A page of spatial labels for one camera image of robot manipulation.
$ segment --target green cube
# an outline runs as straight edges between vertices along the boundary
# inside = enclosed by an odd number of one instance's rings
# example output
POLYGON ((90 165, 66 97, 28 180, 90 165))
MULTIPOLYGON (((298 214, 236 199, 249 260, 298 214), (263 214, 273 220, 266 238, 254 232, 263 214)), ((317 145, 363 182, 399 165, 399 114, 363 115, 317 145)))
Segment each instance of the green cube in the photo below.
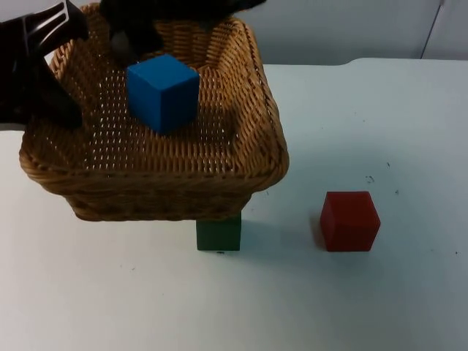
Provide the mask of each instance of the green cube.
POLYGON ((223 221, 197 221, 197 248, 199 251, 239 251, 241 229, 241 214, 223 221))

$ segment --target toy block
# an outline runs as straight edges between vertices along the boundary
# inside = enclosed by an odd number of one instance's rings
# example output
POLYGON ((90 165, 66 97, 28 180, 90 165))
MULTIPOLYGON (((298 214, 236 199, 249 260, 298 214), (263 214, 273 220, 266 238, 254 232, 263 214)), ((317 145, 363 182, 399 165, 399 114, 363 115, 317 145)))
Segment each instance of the toy block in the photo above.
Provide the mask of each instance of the toy block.
POLYGON ((127 68, 129 112, 158 134, 197 118, 200 76, 171 55, 127 68))
POLYGON ((328 192, 320 226, 329 252, 370 251, 380 219, 368 192, 328 192))
POLYGON ((223 221, 197 221, 197 248, 199 251, 239 251, 241 230, 241 214, 223 221))

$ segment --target red cube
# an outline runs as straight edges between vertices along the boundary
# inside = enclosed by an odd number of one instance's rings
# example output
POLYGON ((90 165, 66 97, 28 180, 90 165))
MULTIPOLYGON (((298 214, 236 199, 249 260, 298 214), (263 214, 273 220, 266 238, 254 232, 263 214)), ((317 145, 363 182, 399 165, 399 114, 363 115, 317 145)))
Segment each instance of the red cube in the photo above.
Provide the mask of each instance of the red cube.
POLYGON ((328 192, 320 226, 327 251, 370 251, 380 219, 368 192, 328 192))

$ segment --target cube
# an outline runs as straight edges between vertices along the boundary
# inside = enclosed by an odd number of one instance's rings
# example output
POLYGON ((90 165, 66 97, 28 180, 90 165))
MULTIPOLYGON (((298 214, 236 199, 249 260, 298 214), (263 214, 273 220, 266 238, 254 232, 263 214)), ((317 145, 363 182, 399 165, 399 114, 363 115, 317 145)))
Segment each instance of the cube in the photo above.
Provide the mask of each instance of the cube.
POLYGON ((380 219, 368 192, 328 192, 320 226, 329 252, 370 251, 380 219))
POLYGON ((171 55, 127 68, 129 112, 158 134, 197 118, 200 76, 171 55))
POLYGON ((241 231, 241 214, 224 221, 197 221, 197 249, 199 251, 239 251, 241 231))

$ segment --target wicker basket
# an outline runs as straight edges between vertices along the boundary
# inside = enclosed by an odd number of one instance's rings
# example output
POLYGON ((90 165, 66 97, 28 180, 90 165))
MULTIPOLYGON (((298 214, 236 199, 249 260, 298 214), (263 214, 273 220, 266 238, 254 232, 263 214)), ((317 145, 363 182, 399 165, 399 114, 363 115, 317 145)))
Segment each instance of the wicker basket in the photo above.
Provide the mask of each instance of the wicker basket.
POLYGON ((279 112, 248 26, 229 19, 206 34, 196 23, 156 24, 165 52, 200 73, 196 122, 159 136, 128 114, 125 73, 110 56, 98 5, 82 10, 89 40, 59 48, 51 69, 80 103, 83 127, 34 119, 20 150, 28 176, 64 196, 77 217, 224 219, 285 176, 279 112))

